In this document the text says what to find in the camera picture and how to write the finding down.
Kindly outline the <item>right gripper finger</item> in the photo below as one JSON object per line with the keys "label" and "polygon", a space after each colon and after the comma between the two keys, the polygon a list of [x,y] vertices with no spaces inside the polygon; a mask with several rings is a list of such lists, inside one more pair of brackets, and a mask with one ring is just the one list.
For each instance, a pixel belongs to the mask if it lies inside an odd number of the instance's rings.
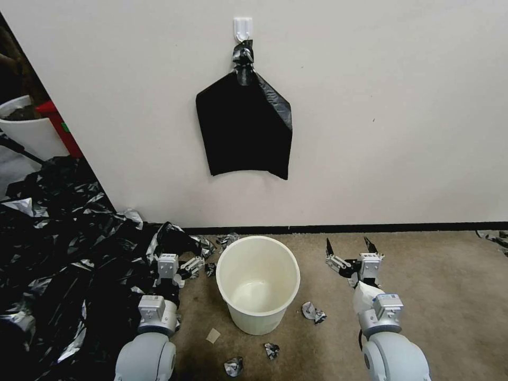
{"label": "right gripper finger", "polygon": [[326,239],[325,263],[340,275],[350,275],[351,263],[334,254],[329,238]]}
{"label": "right gripper finger", "polygon": [[367,253],[364,254],[364,261],[382,262],[384,255],[377,250],[376,246],[366,236],[364,236],[364,241],[367,248]]}

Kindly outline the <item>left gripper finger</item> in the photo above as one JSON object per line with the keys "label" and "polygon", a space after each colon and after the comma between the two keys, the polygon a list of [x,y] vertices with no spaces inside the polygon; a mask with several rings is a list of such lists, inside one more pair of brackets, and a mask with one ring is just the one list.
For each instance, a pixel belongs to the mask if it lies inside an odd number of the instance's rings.
{"label": "left gripper finger", "polygon": [[179,266],[177,274],[182,279],[194,279],[199,276],[199,270],[204,267],[205,259],[203,257],[193,257]]}

